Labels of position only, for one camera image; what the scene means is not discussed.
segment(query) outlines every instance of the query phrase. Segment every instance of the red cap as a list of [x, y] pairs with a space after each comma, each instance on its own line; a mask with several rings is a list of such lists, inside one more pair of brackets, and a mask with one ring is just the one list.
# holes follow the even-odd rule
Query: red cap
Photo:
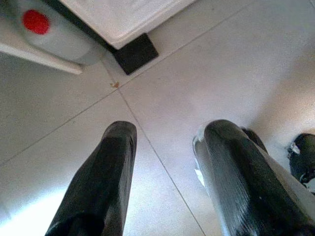
[[28, 30], [37, 34], [47, 33], [50, 27], [48, 17], [33, 9], [24, 13], [23, 25]]

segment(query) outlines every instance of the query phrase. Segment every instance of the white shelf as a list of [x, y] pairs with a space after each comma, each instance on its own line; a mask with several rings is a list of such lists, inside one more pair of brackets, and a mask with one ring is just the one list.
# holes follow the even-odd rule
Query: white shelf
[[82, 73], [82, 67], [30, 45], [20, 34], [14, 19], [0, 0], [0, 52], [30, 60], [72, 74]]

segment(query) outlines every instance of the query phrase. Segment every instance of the white plastic container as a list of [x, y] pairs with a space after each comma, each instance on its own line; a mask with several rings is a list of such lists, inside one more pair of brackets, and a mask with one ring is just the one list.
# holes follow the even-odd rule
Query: white plastic container
[[9, 0], [25, 39], [63, 59], [94, 64], [105, 49], [40, 0]]

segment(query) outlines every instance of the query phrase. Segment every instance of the white appliance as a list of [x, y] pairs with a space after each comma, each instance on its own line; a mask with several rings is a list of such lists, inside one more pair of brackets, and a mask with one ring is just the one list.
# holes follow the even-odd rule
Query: white appliance
[[116, 49], [195, 0], [60, 0]]

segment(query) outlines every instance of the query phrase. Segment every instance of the white tile floor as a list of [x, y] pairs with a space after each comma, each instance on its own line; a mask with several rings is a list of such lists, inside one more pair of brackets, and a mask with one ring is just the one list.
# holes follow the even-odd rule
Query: white tile floor
[[315, 133], [314, 22], [309, 0], [200, 0], [150, 32], [160, 57], [131, 76], [109, 55], [80, 76], [1, 55], [0, 235], [43, 235], [115, 120], [139, 139], [125, 236], [221, 235], [192, 138], [226, 118], [288, 168], [289, 142]]

